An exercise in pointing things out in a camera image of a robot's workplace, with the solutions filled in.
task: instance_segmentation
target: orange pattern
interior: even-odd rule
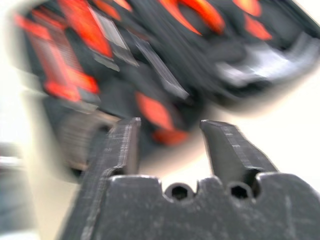
[[[126,0],[113,0],[115,1],[118,5],[123,7],[124,9],[127,9],[128,11],[132,12],[131,6],[126,2]]]
[[[174,146],[184,142],[189,134],[180,130],[158,129],[153,133],[153,139],[167,146]]]
[[[58,0],[71,27],[93,50],[112,57],[112,50],[86,0]]]
[[[166,130],[175,129],[168,110],[160,102],[140,92],[137,92],[135,97],[140,111],[149,122]]]
[[[63,24],[48,18],[39,11],[32,11],[32,13],[37,18],[43,17],[43,19],[54,28],[64,29]],[[72,102],[81,100],[77,87],[81,87],[93,93],[98,93],[98,87],[92,77],[81,71],[72,69],[66,64],[59,48],[50,34],[50,31],[46,27],[19,15],[15,16],[15,22],[19,27],[26,31],[30,39],[30,43],[43,66],[47,77],[44,85],[49,93]],[[39,47],[39,41],[46,44],[46,52],[44,52],[43,47]]]
[[[258,0],[233,0],[233,2],[243,11],[252,16],[259,17],[262,13]]]
[[[217,33],[222,33],[225,21],[218,11],[206,0],[159,0],[162,6],[182,25],[190,31],[201,35],[182,15],[179,10],[179,3],[185,4],[194,9],[209,27]]]
[[[264,41],[272,39],[272,35],[266,30],[263,24],[252,19],[247,14],[244,15],[244,18],[245,18],[245,29],[250,34]]]
[[[107,4],[106,2],[104,2],[103,0],[93,0],[93,2],[95,3],[95,5],[102,11],[104,11],[106,14],[108,14],[110,17],[121,21],[121,17],[119,15],[119,13],[115,10],[114,7],[110,6],[109,4]]]

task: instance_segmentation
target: gray metal piece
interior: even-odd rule
[[[118,31],[115,23],[91,8],[90,11],[92,13],[92,16],[96,18],[96,22],[98,23],[98,26],[103,32],[104,37],[108,39],[110,43],[113,44],[113,54],[128,64],[131,64],[136,67],[139,66],[138,62],[135,60],[129,47],[127,46],[125,40]]]
[[[285,52],[265,42],[247,46],[246,50],[247,57],[240,63],[215,65],[218,75],[237,88],[262,80],[276,84],[306,73],[319,60],[320,40],[303,32]]]
[[[136,46],[139,48],[144,57],[149,61],[156,73],[159,75],[163,87],[173,95],[186,100],[189,97],[189,93],[180,85],[175,76],[170,72],[161,58],[155,53],[150,44],[137,37],[130,32]]]

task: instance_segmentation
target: white surface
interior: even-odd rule
[[[19,101],[18,94],[23,89],[19,85],[19,79],[27,79],[28,84],[32,83],[33,79],[10,66],[3,41],[12,41],[12,32],[6,29],[8,21],[5,14],[12,6],[22,2],[36,1],[0,1],[0,96],[1,99],[6,99],[6,109],[12,114],[12,132],[19,131],[15,139],[23,146],[35,219],[41,239],[52,240],[61,229],[77,185],[68,172],[54,163],[59,156],[40,104],[24,104],[28,115],[37,118],[36,121],[30,121],[29,118],[28,121]],[[316,21],[320,21],[317,1],[299,2]],[[294,84],[290,89],[280,87],[276,92],[249,99],[238,109],[212,106],[211,119],[237,125],[279,170],[298,175],[320,191],[319,76],[320,67],[304,76],[303,81]],[[163,188],[173,182],[184,182],[195,189],[197,179],[211,174],[202,136],[199,131],[195,135],[184,146],[158,156],[156,162],[141,166],[141,173],[160,177]]]
[[[0,240],[40,240],[39,235],[33,231],[16,232],[0,236]]]

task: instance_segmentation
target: black and orange object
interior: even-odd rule
[[[148,61],[137,53],[131,33],[109,18],[115,15],[96,8],[106,11],[107,3],[91,3],[97,5],[51,0],[14,16],[31,71],[48,94],[48,120],[67,164],[78,170],[86,169],[88,150],[120,119],[142,118],[140,151],[147,156],[185,141],[205,106],[200,95],[186,101],[167,91],[160,78],[170,71],[159,65],[161,59]],[[131,11],[124,1],[116,3]],[[169,84],[179,85],[176,79]]]
[[[208,100],[290,82],[320,53],[319,27],[290,0],[48,0],[14,21],[82,170],[119,119],[142,119],[143,155],[175,146]]]

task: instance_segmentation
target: black plastic part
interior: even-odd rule
[[[128,175],[135,170],[126,166],[137,164],[133,149],[139,122],[120,121],[92,153],[60,239],[318,239],[319,194],[299,177],[277,172],[232,125],[202,121],[209,151],[221,148],[219,155],[213,152],[219,176],[199,180],[195,194],[181,183],[164,194],[159,179]],[[227,157],[235,167],[225,167]],[[252,173],[250,185],[246,169],[251,167],[261,172]]]

